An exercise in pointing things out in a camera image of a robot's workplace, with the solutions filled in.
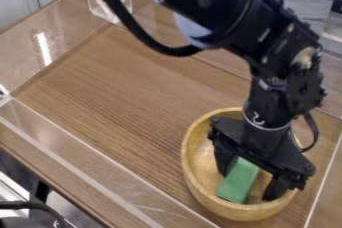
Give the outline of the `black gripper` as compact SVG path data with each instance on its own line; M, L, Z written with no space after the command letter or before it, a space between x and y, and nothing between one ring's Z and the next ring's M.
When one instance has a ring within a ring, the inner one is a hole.
M305 153L307 147L297 143L291 125L267 128L254 124L246 117L241 120L215 115L210 118L207 138L213 142L218 172L227 176L238 158L242 157L271 174L263 193L263 201L279 199L289 190L303 190L315 174L315 166Z

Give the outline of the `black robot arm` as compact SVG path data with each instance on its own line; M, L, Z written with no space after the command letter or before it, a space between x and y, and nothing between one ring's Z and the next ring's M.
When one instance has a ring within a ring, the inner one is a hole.
M217 168L229 175L237 160L246 159L267 171L273 176L263 193L267 201L303 189L315 166L295 142L291 122L307 118L326 96L322 46L310 25L283 0L154 0L174 12L189 40L170 48L146 33L120 0L103 1L155 51L186 57L219 48L247 62L251 87L242 116L217 115L210 120Z

